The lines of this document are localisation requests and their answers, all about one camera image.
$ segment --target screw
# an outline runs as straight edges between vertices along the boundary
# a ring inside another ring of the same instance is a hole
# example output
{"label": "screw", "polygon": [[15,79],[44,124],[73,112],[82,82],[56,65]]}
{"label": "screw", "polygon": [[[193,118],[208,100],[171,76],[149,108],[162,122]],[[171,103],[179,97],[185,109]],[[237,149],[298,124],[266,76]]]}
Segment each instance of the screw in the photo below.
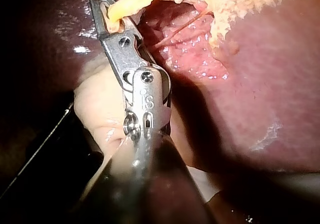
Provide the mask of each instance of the screw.
{"label": "screw", "polygon": [[130,44],[130,38],[129,37],[122,37],[119,41],[119,45],[123,47],[127,47]]}
{"label": "screw", "polygon": [[153,78],[154,78],[153,74],[150,73],[149,71],[143,72],[141,75],[141,79],[145,83],[151,83],[154,80]]}

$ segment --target metal grasper jaw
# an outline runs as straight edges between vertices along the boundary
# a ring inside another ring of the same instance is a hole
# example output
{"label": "metal grasper jaw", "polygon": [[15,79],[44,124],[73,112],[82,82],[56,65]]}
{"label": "metal grasper jaw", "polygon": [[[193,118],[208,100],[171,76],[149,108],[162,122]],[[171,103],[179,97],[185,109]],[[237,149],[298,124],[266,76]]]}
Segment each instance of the metal grasper jaw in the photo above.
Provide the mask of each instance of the metal grasper jaw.
{"label": "metal grasper jaw", "polygon": [[[144,66],[152,66],[161,73],[162,98],[166,102],[171,93],[171,80],[167,72],[156,65],[133,20],[129,17],[122,19],[124,30],[121,33],[109,33],[106,29],[104,17],[108,16],[107,9],[114,3],[115,0],[90,0],[97,38],[100,40],[112,70],[123,89],[126,102],[132,106],[133,75],[139,67]],[[106,14],[103,14],[102,6],[106,9]]]}

